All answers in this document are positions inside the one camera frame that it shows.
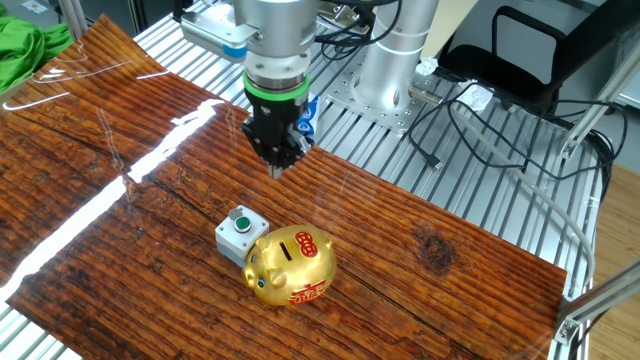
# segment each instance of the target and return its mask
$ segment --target gold piggy bank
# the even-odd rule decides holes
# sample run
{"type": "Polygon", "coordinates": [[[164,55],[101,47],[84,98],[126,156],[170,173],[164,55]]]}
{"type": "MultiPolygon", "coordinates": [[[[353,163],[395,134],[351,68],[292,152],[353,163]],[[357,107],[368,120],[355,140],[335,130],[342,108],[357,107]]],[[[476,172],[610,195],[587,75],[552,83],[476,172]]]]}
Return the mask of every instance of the gold piggy bank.
{"type": "Polygon", "coordinates": [[[336,276],[331,240],[296,225],[256,240],[242,270],[246,285],[269,305],[297,305],[322,295],[336,276]]]}

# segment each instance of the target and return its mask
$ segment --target gray cable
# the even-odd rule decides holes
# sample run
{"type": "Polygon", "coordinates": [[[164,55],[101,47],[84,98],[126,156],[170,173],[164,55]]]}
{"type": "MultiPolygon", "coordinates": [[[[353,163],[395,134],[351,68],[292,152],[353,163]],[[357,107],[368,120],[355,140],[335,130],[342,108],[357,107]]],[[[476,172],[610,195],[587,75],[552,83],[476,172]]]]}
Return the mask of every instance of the gray cable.
{"type": "MultiPolygon", "coordinates": [[[[469,129],[469,131],[471,131],[478,138],[478,140],[480,140],[496,157],[498,157],[507,165],[514,165],[514,163],[509,160],[509,158],[504,153],[502,153],[497,147],[495,147],[493,143],[489,141],[489,139],[482,135],[482,133],[480,133],[480,131],[476,129],[475,126],[471,125],[471,123],[469,123],[462,114],[451,107],[450,109],[456,120],[460,121],[467,129],[469,129]]],[[[538,188],[525,174],[523,174],[522,171],[516,168],[509,168],[508,170],[514,173],[520,180],[522,180],[522,182],[525,183],[531,190],[533,190],[536,195],[540,196],[540,198],[545,203],[547,203],[547,205],[549,205],[549,208],[558,213],[558,215],[560,215],[560,217],[562,217],[567,225],[569,225],[569,227],[571,227],[571,229],[574,231],[575,235],[580,240],[580,244],[582,245],[582,248],[584,249],[584,252],[587,256],[587,277],[585,279],[585,283],[587,283],[593,277],[596,268],[596,259],[594,257],[593,250],[591,249],[591,244],[589,243],[589,239],[587,239],[587,236],[582,232],[582,229],[580,229],[578,224],[576,224],[575,221],[573,221],[573,219],[571,219],[569,215],[567,215],[567,213],[564,212],[564,210],[562,210],[562,208],[555,203],[555,201],[551,200],[551,198],[548,197],[547,194],[544,193],[544,191],[540,190],[540,188],[538,188]]]]}

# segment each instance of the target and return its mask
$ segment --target wood grain surface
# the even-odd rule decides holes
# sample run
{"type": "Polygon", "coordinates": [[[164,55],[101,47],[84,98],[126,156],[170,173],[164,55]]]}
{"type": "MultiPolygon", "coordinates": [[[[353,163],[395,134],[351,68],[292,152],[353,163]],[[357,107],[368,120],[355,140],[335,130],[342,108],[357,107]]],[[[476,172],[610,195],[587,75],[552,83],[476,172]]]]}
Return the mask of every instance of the wood grain surface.
{"type": "Polygon", "coordinates": [[[34,79],[0,110],[0,284],[118,176],[127,189],[9,300],[81,356],[546,358],[563,270],[319,148],[269,178],[237,130],[242,109],[216,105],[143,181],[129,178],[172,119],[216,97],[107,18],[34,79]],[[272,229],[313,224],[334,241],[322,297],[275,308],[244,287],[215,247],[239,204],[272,229]]]}
{"type": "MultiPolygon", "coordinates": [[[[598,211],[594,284],[640,258],[640,174],[616,165],[598,211]]],[[[628,360],[640,354],[640,294],[607,312],[591,331],[589,359],[628,360]]]]}

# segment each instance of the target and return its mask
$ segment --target red chinese character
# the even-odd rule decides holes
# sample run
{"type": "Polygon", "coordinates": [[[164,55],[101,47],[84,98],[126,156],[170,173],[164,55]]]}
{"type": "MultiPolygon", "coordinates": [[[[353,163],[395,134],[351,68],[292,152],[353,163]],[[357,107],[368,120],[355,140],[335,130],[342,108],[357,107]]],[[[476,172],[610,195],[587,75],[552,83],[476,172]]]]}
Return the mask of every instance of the red chinese character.
{"type": "Polygon", "coordinates": [[[296,234],[296,242],[300,245],[300,252],[306,257],[318,255],[318,247],[313,243],[313,237],[306,232],[296,234]]]}
{"type": "Polygon", "coordinates": [[[295,291],[291,294],[289,303],[291,303],[291,305],[298,305],[317,298],[324,293],[322,285],[324,285],[324,280],[313,286],[307,285],[304,289],[295,291]]]}

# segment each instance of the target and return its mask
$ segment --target metal mounting plate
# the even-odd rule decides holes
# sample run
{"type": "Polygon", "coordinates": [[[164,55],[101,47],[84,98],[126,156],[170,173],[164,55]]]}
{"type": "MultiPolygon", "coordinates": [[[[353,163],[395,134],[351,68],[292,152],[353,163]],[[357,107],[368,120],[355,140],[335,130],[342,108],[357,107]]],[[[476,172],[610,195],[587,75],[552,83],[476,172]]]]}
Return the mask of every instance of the metal mounting plate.
{"type": "MultiPolygon", "coordinates": [[[[407,132],[411,124],[413,124],[420,114],[425,103],[413,99],[411,103],[409,103],[409,106],[405,108],[377,109],[360,101],[353,93],[352,82],[360,70],[365,56],[366,54],[363,51],[360,51],[354,56],[353,60],[349,62],[327,88],[327,97],[336,104],[362,115],[368,120],[372,120],[395,133],[403,134],[407,132]]],[[[413,83],[422,88],[430,88],[432,81],[429,77],[416,74],[413,78],[413,83]]]]}

